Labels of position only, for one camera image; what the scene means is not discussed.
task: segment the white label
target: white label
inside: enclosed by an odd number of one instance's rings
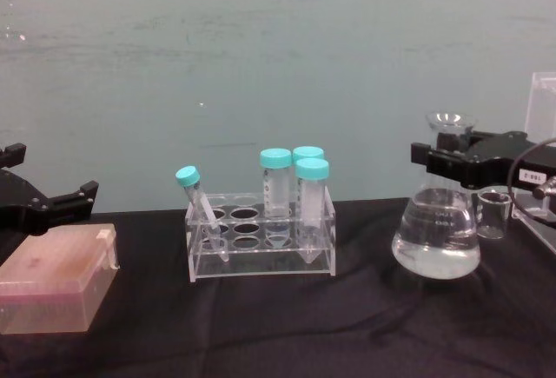
[[[546,182],[546,174],[543,174],[542,172],[529,171],[527,169],[520,169],[520,181],[541,185]]]

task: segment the gray wall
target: gray wall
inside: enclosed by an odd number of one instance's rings
[[[0,144],[96,211],[179,208],[174,181],[260,186],[259,149],[317,144],[335,199],[407,195],[436,109],[522,129],[556,70],[556,0],[0,0]]]

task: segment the clear acrylic rack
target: clear acrylic rack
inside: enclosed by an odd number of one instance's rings
[[[207,195],[228,246],[228,261],[212,249],[205,228],[191,204],[186,217],[189,279],[232,275],[330,274],[336,273],[335,211],[328,190],[318,242],[310,249],[296,241],[295,203],[290,217],[264,217],[262,194]]]

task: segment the table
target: table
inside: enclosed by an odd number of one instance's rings
[[[86,334],[0,336],[0,376],[556,377],[556,256],[518,222],[478,269],[392,257],[406,200],[338,202],[338,275],[189,283],[183,211],[113,222],[122,269]]]

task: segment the clear liquid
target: clear liquid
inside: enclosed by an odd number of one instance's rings
[[[424,189],[407,205],[392,243],[398,262],[416,274],[453,279],[480,260],[471,201],[450,189]]]

